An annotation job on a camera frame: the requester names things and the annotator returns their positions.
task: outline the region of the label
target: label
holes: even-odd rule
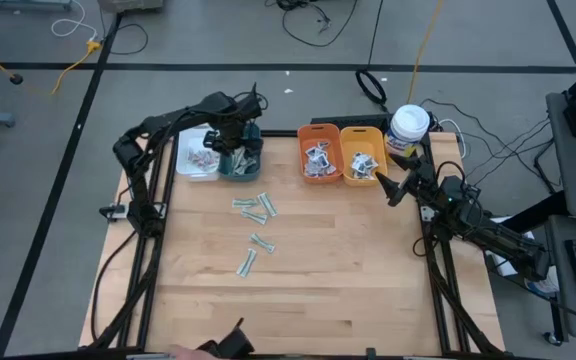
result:
[[[396,154],[401,156],[410,156],[415,150],[415,142],[401,140],[395,136],[391,129],[386,133],[386,150],[389,154]]]

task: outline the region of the plastic bin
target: plastic bin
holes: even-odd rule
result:
[[[243,139],[261,139],[261,130],[259,126],[255,124],[248,124],[244,128]],[[246,169],[246,173],[243,175],[235,175],[232,173],[232,157],[227,155],[222,155],[219,159],[219,174],[223,179],[235,182],[248,182],[253,181],[259,177],[261,173],[261,156],[257,155],[255,157],[257,163]]]
[[[379,129],[370,126],[350,126],[341,130],[341,148],[344,154],[344,182],[350,186],[373,186],[379,183],[374,179],[355,179],[352,176],[352,159],[355,153],[361,152],[372,156],[379,164],[377,169],[384,175],[388,175],[386,163],[386,151],[384,139]]]
[[[213,171],[205,172],[196,165],[188,161],[188,152],[204,150],[204,136],[206,132],[212,130],[208,125],[201,125],[192,129],[184,130],[179,133],[179,145],[177,146],[177,172],[189,181],[215,181],[219,179],[217,172],[218,166]],[[216,153],[218,160],[221,162],[219,154]]]
[[[341,140],[339,138],[339,128],[333,124],[304,125],[297,131],[299,139],[299,159],[301,159],[301,173],[304,174],[304,166],[308,163],[306,150],[317,146],[320,141],[328,142],[326,148],[328,152],[328,162],[337,170],[321,177],[309,177],[304,175],[304,180],[309,184],[327,184],[339,180],[344,172],[344,155],[341,150]]]

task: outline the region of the teal container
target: teal container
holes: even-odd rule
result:
[[[261,130],[259,126],[255,124],[248,124],[244,128],[244,140],[248,139],[261,139]],[[255,160],[257,163],[246,169],[246,173],[243,175],[235,175],[232,173],[232,156],[221,155],[219,158],[219,168],[217,171],[222,179],[234,182],[248,182],[256,180],[261,173],[261,156],[256,155]]]

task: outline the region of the person's hand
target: person's hand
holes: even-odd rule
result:
[[[179,345],[170,348],[170,354],[177,360],[218,360],[216,357],[201,350],[191,350]]]

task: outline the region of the white jar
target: white jar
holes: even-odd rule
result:
[[[390,120],[390,129],[386,133],[386,151],[388,154],[410,156],[415,145],[428,131],[430,116],[417,105],[404,105],[397,109]]]

